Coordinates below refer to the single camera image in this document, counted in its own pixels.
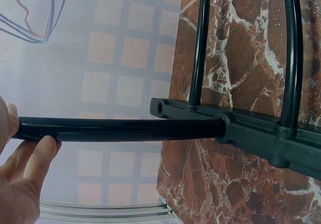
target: black rack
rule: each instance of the black rack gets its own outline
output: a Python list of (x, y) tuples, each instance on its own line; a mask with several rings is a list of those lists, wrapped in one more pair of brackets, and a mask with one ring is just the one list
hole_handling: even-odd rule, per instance
[(302, 87), (303, 36), (299, 0), (285, 0), (286, 78), (281, 118), (201, 104), (210, 0), (200, 0), (189, 101), (153, 98), (150, 113), (168, 120), (82, 120), (20, 118), (17, 139), (121, 142), (216, 138), (267, 159), (277, 168), (321, 179), (321, 128), (298, 124)]

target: square tile pattern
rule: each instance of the square tile pattern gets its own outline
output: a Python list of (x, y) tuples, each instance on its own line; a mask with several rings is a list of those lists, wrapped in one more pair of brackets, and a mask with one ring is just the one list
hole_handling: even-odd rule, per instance
[(109, 83), (109, 73), (85, 71), (81, 101), (106, 104), (108, 101)]
[(112, 64), (116, 35), (92, 32), (87, 52), (87, 61)]
[(102, 176), (102, 163), (102, 150), (78, 150), (78, 175)]
[(94, 23), (118, 26), (122, 0), (98, 0)]
[(140, 107), (144, 79), (140, 77), (118, 77), (116, 105)]
[(110, 177), (133, 177), (135, 153), (111, 152), (109, 164)]
[[(79, 118), (155, 119), (148, 113), (149, 99), (169, 95), (180, 3), (96, 0), (91, 31), (83, 33), (88, 41), (80, 104), (75, 106)], [(80, 203), (160, 202), (156, 181), (161, 142), (78, 148)]]

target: red marble surface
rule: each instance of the red marble surface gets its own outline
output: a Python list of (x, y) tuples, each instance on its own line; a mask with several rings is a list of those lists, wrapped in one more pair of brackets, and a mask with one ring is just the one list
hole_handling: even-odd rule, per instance
[[(199, 0), (182, 0), (170, 97), (188, 99)], [(301, 0), (299, 120), (321, 125), (321, 0)], [(202, 102), (280, 116), (284, 0), (211, 0)], [(215, 140), (164, 142), (158, 192), (183, 223), (321, 223), (321, 182)]]

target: hole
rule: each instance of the hole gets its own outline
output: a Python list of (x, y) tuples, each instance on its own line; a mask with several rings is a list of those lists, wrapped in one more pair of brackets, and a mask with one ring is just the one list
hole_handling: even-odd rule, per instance
[(161, 102), (158, 103), (157, 105), (157, 113), (161, 115), (163, 112), (163, 104)]

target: cable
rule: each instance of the cable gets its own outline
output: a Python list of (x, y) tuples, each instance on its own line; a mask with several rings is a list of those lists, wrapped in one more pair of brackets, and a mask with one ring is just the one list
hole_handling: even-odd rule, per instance
[[(0, 28), (0, 31), (3, 31), (5, 33), (8, 33), (8, 34), (10, 34), (12, 36), (15, 36), (15, 37), (17, 37), (19, 39), (22, 39), (22, 40), (30, 42), (30, 43), (44, 43), (44, 42), (47, 42), (49, 37), (50, 37), (50, 35), (51, 35), (51, 33), (53, 32), (54, 28), (56, 27), (56, 25), (58, 23), (58, 20), (60, 18), (60, 15), (61, 15), (61, 12), (62, 12), (62, 9), (63, 9), (63, 7), (65, 5), (66, 0), (62, 0), (62, 3), (60, 5), (60, 9), (59, 9), (57, 18), (55, 20), (55, 23), (54, 23), (55, 0), (51, 0), (51, 7), (50, 7), (49, 17), (48, 17), (48, 21), (47, 21), (47, 25), (46, 25), (46, 32), (45, 32), (45, 34), (43, 36), (38, 35), (38, 34), (36, 34), (35, 32), (32, 31), (32, 29), (30, 28), (30, 26), (28, 24), (28, 21), (27, 21), (29, 10), (19, 0), (17, 2), (26, 11), (25, 22), (26, 22), (26, 25), (28, 27), (28, 30), (23, 28), (23, 27), (21, 27), (20, 25), (14, 23), (13, 21), (9, 20), (7, 17), (5, 17), (2, 14), (0, 14), (0, 22), (5, 23), (7, 26), (11, 27), (15, 31), (17, 31), (18, 33), (23, 35), (25, 38), (21, 37), (21, 36), (19, 36), (17, 34), (14, 34), (12, 32), (9, 32), (7, 30), (4, 30), (2, 28)], [(28, 34), (34, 35), (34, 36), (39, 36), (39, 37), (42, 37), (43, 39), (38, 40), (38, 39), (35, 39), (35, 38), (29, 36)]]

